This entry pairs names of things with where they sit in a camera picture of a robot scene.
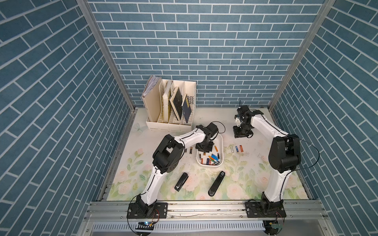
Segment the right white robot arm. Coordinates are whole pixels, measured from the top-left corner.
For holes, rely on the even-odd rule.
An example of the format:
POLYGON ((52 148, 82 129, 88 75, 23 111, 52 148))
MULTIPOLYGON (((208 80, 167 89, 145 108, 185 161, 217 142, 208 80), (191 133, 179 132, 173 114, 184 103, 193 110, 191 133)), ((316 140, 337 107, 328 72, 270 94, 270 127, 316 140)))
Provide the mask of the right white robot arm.
POLYGON ((268 204, 282 203, 282 194, 288 177, 301 162, 299 137, 278 128, 264 116, 262 111, 250 109, 247 105, 239 106, 234 118, 235 138, 251 138, 254 135, 253 130, 257 129, 271 140, 268 161, 274 171, 262 199, 268 204))

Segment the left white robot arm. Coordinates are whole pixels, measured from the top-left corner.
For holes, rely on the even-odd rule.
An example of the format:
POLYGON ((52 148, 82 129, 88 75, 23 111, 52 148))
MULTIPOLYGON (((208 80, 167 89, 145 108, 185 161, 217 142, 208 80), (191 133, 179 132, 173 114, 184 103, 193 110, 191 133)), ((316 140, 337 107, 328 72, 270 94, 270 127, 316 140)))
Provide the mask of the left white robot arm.
POLYGON ((210 145, 218 134, 218 127, 210 123, 207 126, 197 125, 194 130, 180 136, 165 135, 153 153, 150 178, 136 201, 143 207, 153 206, 166 175, 177 167, 185 149, 195 146, 198 151, 210 152, 210 145))

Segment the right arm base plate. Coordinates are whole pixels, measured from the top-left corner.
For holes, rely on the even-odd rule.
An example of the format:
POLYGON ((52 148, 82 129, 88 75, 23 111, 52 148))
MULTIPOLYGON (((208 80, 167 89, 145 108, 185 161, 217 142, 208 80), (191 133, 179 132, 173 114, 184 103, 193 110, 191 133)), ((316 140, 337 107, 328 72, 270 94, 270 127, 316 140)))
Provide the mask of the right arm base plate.
POLYGON ((283 200, 275 203, 247 201, 245 208, 248 218, 286 218, 283 200))

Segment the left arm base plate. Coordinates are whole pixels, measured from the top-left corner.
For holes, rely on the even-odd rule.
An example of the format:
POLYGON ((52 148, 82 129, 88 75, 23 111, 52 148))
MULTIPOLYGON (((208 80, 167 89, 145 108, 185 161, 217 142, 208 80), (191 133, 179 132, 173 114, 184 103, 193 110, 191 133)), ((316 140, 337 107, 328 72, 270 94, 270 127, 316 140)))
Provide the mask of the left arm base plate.
POLYGON ((152 205, 145 203, 131 203, 128 209, 128 219, 147 219, 159 217, 166 219, 168 212, 167 202, 155 202, 152 205))

